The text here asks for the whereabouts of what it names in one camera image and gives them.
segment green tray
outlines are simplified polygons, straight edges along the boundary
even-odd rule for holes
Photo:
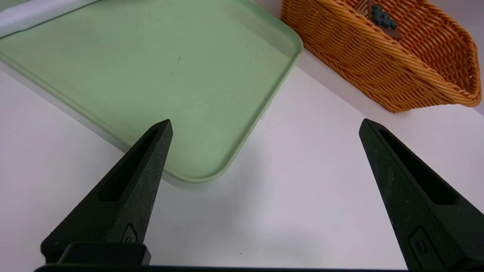
[[[171,119],[165,171],[205,182],[228,168],[302,49],[252,1],[100,0],[0,39],[0,60],[128,146]]]

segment blueberry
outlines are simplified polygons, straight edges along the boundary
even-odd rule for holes
[[[374,17],[374,16],[381,17],[381,15],[382,15],[382,11],[378,11],[378,10],[374,10],[374,11],[373,11],[373,17]]]
[[[383,26],[384,28],[389,28],[390,25],[391,25],[392,21],[390,19],[385,19],[383,20],[383,22],[381,23],[381,26]]]
[[[391,20],[390,21],[390,28],[392,29],[396,29],[398,27],[398,24],[396,23],[395,20]]]
[[[373,8],[374,11],[382,11],[383,10],[383,7],[380,6],[380,5],[373,5],[372,8]]]
[[[388,14],[387,12],[383,12],[381,17],[383,18],[383,20],[390,20],[390,14]]]
[[[375,25],[379,26],[383,22],[383,19],[380,16],[373,15],[373,22]]]

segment woven basket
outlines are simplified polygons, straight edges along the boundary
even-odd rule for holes
[[[376,0],[397,20],[394,41],[358,14],[359,0],[284,0],[281,19],[304,46],[391,112],[482,98],[477,46],[425,0]]]

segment white table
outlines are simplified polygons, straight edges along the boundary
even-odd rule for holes
[[[200,185],[163,178],[145,238],[152,264],[404,269],[358,137],[365,116],[484,211],[481,114],[392,114],[309,53],[298,65],[325,86],[294,68],[226,174]],[[32,271],[41,241],[122,152],[0,69],[0,271]]]

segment orange wicker basket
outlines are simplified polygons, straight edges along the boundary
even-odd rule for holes
[[[376,0],[397,20],[400,42],[354,8],[360,0],[284,0],[281,19],[304,46],[391,112],[482,98],[477,46],[425,0]]]

